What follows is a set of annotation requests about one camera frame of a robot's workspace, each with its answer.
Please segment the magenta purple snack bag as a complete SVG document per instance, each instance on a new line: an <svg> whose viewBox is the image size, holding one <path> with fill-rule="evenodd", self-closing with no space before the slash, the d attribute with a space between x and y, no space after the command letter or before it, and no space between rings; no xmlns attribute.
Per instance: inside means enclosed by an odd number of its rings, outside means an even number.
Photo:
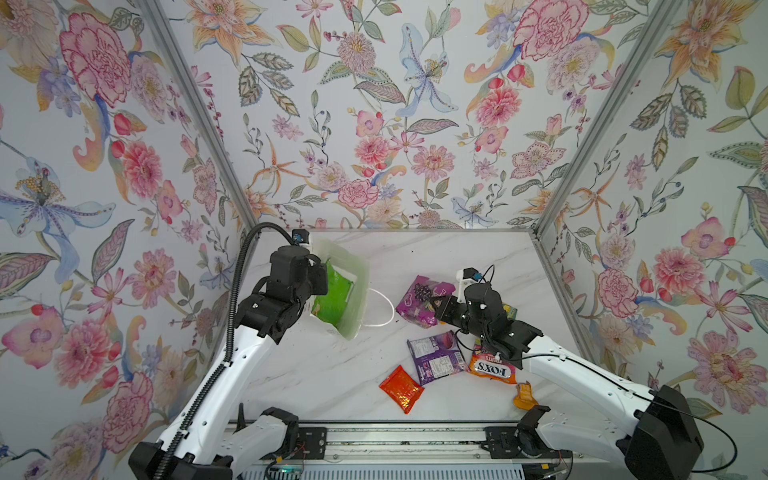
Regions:
<svg viewBox="0 0 768 480"><path fill-rule="evenodd" d="M451 296L455 286L448 282L438 282L427 276L418 275L411 283L395 312L404 320L427 329L438 324L431 300L435 297Z"/></svg>

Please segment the green chips bag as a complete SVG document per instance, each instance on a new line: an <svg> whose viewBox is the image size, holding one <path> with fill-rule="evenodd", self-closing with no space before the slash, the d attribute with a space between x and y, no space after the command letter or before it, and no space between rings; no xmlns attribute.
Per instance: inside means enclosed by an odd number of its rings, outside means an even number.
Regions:
<svg viewBox="0 0 768 480"><path fill-rule="evenodd" d="M337 269L331 262L326 266L328 293L315 297L311 314L324 323L338 326L347 309L355 281L352 274Z"/></svg>

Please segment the purple white snack packet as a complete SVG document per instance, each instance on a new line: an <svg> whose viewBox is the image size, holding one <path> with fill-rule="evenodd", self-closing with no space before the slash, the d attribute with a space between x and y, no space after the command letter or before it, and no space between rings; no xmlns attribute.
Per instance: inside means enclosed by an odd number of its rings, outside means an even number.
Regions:
<svg viewBox="0 0 768 480"><path fill-rule="evenodd" d="M459 374L467 368L454 332L408 340L407 346L421 386Z"/></svg>

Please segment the white paper bag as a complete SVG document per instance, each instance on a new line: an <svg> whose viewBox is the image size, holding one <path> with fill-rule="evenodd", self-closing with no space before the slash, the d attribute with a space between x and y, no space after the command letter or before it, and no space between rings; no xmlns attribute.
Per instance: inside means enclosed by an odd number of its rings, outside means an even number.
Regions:
<svg viewBox="0 0 768 480"><path fill-rule="evenodd" d="M310 252L327 267L328 293L313 297L310 315L332 327L342 338L354 340L360 329L382 328L394 322L395 306L379 290L370 287L370 262L336 243L321 239L310 242ZM369 294L384 300L389 318L380 323L366 323Z"/></svg>

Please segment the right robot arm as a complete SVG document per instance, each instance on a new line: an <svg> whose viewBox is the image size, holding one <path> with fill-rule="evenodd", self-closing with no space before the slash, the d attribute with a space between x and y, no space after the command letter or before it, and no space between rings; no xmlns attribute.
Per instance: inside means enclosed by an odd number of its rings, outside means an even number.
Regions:
<svg viewBox="0 0 768 480"><path fill-rule="evenodd" d="M680 391L653 390L568 351L539 328L511 319L486 283L463 286L458 296L433 296L430 303L439 321L478 337L500 360L554 383L603 415L597 423L569 414L545 420L542 408L530 429L547 448L622 464L637 479L687 479L693 473L704 441Z"/></svg>

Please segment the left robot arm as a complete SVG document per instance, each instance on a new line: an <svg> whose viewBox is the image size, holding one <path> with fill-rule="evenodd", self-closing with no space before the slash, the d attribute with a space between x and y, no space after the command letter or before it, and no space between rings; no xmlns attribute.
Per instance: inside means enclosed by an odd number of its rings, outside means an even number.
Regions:
<svg viewBox="0 0 768 480"><path fill-rule="evenodd" d="M179 417L155 442L139 443L129 457L138 479L235 479L259 460L275 462L297 448L299 420L277 407L252 423L225 430L242 414L246 382L307 301L328 291L324 263L303 246L284 245L270 257L270 273L237 306L224 349Z"/></svg>

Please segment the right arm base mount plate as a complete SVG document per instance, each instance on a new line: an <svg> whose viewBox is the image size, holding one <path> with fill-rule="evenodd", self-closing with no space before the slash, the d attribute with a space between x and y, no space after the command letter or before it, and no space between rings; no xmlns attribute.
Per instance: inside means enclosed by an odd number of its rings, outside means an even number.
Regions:
<svg viewBox="0 0 768 480"><path fill-rule="evenodd" d="M535 431L517 426L489 426L484 429L482 448L494 460L527 459L536 461L569 460L571 451L547 447Z"/></svg>

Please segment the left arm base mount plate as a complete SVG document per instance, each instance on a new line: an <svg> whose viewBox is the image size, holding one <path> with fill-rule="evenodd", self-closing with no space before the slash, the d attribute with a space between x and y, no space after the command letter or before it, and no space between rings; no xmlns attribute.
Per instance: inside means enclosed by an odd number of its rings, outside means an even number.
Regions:
<svg viewBox="0 0 768 480"><path fill-rule="evenodd" d="M257 456L258 460L278 458L298 460L323 460L327 446L326 427L291 427L277 449L268 450Z"/></svg>

